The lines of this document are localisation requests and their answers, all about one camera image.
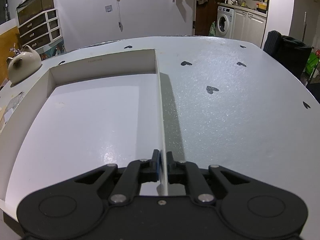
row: wall outlet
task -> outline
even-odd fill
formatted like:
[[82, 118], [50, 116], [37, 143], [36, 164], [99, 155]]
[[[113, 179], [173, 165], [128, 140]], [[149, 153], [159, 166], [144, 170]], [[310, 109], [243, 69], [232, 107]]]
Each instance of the wall outlet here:
[[105, 6], [106, 12], [112, 12], [112, 5]]

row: glass tank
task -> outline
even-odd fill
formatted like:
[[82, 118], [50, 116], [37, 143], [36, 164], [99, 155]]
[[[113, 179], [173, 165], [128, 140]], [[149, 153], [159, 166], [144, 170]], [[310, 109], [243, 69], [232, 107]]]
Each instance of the glass tank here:
[[54, 9], [53, 0], [25, 0], [17, 7], [19, 25], [49, 9]]

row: black chair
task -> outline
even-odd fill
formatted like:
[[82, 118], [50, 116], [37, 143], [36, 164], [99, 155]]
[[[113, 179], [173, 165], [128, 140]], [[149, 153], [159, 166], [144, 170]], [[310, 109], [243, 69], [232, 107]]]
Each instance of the black chair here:
[[312, 47], [295, 38], [281, 35], [277, 31], [268, 33], [263, 51], [282, 64], [300, 80]]

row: kitchen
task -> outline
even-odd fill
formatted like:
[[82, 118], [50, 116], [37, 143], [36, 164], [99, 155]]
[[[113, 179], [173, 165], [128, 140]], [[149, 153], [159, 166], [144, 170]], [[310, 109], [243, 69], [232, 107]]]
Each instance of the kitchen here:
[[205, 25], [212, 19], [202, 19], [204, 8], [207, 8], [207, 13], [214, 17], [212, 22], [216, 25], [215, 36], [248, 41], [261, 48], [268, 4], [269, 0], [208, 0], [207, 5], [197, 5], [195, 33], [204, 35], [204, 30], [199, 33], [200, 25]]

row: open cardboard box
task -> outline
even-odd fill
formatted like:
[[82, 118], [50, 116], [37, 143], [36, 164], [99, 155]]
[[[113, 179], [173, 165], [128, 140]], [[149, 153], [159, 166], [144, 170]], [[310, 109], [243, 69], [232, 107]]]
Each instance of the open cardboard box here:
[[[153, 49], [81, 59], [49, 69], [0, 135], [0, 208], [14, 219], [29, 193], [107, 163], [162, 153], [160, 76]], [[166, 195], [160, 182], [140, 194]]]

